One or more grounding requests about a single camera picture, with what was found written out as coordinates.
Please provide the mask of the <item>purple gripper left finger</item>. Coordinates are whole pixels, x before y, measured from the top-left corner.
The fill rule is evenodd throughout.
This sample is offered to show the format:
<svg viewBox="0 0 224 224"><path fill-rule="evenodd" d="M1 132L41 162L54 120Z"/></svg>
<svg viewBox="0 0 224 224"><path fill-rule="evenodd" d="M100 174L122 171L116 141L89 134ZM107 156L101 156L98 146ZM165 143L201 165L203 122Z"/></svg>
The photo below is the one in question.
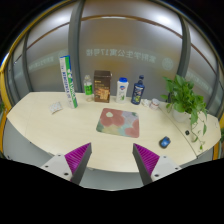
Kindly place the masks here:
<svg viewBox="0 0 224 224"><path fill-rule="evenodd" d="M91 156L91 144L80 146L66 155L57 154L41 168L76 185L79 185Z"/></svg>

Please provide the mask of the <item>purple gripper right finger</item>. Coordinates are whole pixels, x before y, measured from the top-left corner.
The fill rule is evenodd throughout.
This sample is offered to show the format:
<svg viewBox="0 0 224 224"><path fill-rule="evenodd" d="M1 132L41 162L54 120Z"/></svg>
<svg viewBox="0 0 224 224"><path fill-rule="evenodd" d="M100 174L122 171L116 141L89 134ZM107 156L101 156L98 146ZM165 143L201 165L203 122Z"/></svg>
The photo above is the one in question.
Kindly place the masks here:
<svg viewBox="0 0 224 224"><path fill-rule="evenodd" d="M148 185L181 170L168 156L159 156L147 148L133 144L135 158L143 185Z"/></svg>

